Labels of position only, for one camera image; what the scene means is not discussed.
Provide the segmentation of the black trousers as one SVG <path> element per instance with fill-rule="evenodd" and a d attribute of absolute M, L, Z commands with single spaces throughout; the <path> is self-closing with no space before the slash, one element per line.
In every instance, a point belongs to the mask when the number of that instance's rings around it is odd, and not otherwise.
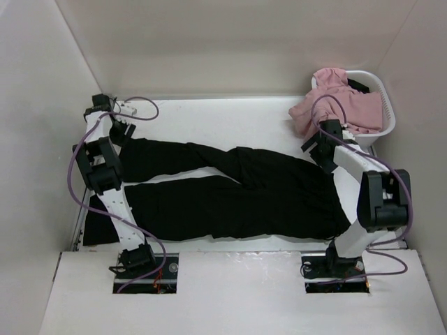
<path fill-rule="evenodd" d="M 350 227 L 333 176 L 299 158 L 144 138 L 119 158 L 137 225 L 162 240 L 330 239 Z"/>

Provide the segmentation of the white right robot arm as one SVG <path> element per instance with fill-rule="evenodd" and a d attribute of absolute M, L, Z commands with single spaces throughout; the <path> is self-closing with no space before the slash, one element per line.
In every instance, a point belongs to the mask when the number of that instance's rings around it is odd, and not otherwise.
<path fill-rule="evenodd" d="M 362 254 L 388 232 L 407 228 L 412 220 L 410 178 L 367 154 L 340 121 L 322 121 L 303 146 L 325 172 L 347 171 L 359 184 L 356 220 L 337 234 L 322 256 L 303 256 L 306 279 L 349 280 L 365 275 Z"/>

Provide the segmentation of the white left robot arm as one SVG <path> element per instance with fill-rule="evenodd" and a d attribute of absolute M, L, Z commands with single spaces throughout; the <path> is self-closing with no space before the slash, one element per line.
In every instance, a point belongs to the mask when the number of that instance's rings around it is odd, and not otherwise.
<path fill-rule="evenodd" d="M 124 168 L 114 143 L 119 146 L 130 139 L 135 126 L 122 120 L 135 113 L 115 112 L 116 100 L 105 94 L 92 96 L 93 106 L 86 109 L 87 129 L 78 144 L 73 145 L 67 182 L 71 184 L 73 166 L 77 165 L 85 186 L 102 202 L 103 209 L 92 211 L 111 219 L 123 247 L 117 265 L 110 271 L 128 278 L 149 278 L 159 267 L 145 233 L 137 227 L 124 190 Z"/>

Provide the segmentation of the pink trousers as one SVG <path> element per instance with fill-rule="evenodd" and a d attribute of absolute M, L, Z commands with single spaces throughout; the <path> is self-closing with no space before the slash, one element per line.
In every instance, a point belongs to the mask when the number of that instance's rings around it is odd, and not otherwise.
<path fill-rule="evenodd" d="M 289 109 L 295 131 L 308 140 L 316 124 L 339 120 L 353 134 L 375 134 L 383 127 L 382 100 L 379 92 L 364 93 L 349 84 L 341 68 L 322 68 L 313 74 L 316 86 L 304 99 Z"/>

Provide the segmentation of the white laundry basket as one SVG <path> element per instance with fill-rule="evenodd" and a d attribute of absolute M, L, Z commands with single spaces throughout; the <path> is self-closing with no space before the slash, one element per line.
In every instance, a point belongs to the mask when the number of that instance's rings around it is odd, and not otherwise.
<path fill-rule="evenodd" d="M 361 147 L 370 147 L 389 134 L 396 120 L 382 81 L 365 70 L 323 68 L 312 76 L 312 118 L 320 123 L 338 120 L 355 135 Z"/>

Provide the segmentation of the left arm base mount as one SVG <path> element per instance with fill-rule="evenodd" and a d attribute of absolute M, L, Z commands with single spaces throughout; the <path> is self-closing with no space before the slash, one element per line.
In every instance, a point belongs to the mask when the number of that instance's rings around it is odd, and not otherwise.
<path fill-rule="evenodd" d="M 133 270 L 125 270 L 123 266 L 109 267 L 115 275 L 113 294 L 175 294 L 177 292 L 177 277 L 179 274 L 179 253 L 168 253 L 162 268 L 157 269 L 163 255 L 155 255 L 155 265 L 141 265 Z"/>

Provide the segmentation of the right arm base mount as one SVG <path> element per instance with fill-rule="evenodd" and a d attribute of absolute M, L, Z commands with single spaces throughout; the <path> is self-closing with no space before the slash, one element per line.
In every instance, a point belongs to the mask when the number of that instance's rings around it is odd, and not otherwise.
<path fill-rule="evenodd" d="M 365 274 L 362 258 L 336 261 L 331 265 L 323 253 L 301 255 L 300 273 L 305 280 L 306 293 L 369 293 L 366 278 L 353 278 Z"/>

